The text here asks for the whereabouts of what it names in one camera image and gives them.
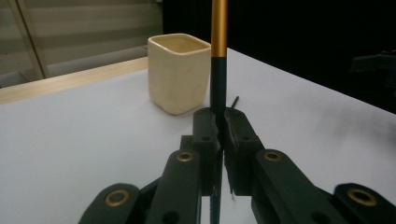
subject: table surface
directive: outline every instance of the table surface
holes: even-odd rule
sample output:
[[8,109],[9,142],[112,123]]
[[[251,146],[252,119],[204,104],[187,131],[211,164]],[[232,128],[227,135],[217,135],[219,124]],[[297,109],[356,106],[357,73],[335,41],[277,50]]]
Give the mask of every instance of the table surface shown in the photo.
[[[149,99],[146,68],[145,58],[0,90],[0,223],[78,223],[102,189],[161,176],[208,94],[169,115]],[[231,49],[227,69],[227,104],[240,96],[265,147],[324,190],[357,183],[396,203],[396,115]],[[221,223],[255,223],[223,173]]]

